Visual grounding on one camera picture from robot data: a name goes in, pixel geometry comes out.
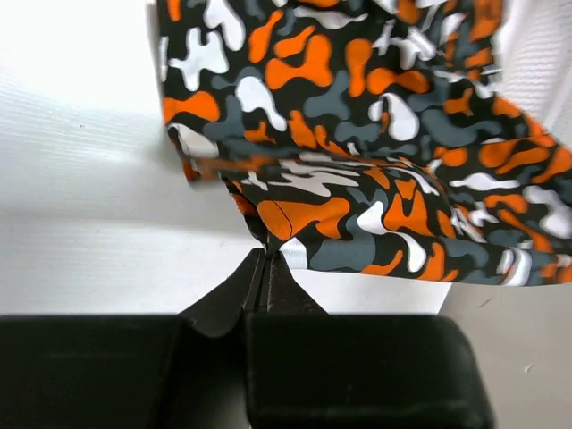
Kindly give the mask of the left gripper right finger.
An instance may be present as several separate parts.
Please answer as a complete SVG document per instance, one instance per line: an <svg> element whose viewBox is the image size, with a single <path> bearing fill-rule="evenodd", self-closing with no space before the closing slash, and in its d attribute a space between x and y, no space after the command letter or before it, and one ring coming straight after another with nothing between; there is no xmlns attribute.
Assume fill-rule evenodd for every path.
<svg viewBox="0 0 572 429"><path fill-rule="evenodd" d="M331 315L265 262L244 316L255 428L493 428L466 335L439 315Z"/></svg>

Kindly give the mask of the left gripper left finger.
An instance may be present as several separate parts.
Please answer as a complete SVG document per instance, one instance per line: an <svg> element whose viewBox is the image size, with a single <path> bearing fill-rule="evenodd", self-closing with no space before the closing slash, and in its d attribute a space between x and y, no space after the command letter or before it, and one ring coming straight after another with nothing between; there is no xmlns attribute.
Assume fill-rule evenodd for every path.
<svg viewBox="0 0 572 429"><path fill-rule="evenodd" d="M4 428L246 428L243 306L264 252L177 315L5 315Z"/></svg>

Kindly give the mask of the orange camouflage shorts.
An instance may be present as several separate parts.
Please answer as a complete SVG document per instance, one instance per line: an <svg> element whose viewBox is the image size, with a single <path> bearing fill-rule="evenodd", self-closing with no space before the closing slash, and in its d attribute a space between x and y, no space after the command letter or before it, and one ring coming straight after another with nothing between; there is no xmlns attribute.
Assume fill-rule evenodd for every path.
<svg viewBox="0 0 572 429"><path fill-rule="evenodd" d="M571 153L493 88L501 1L160 1L166 132L294 268L571 279Z"/></svg>

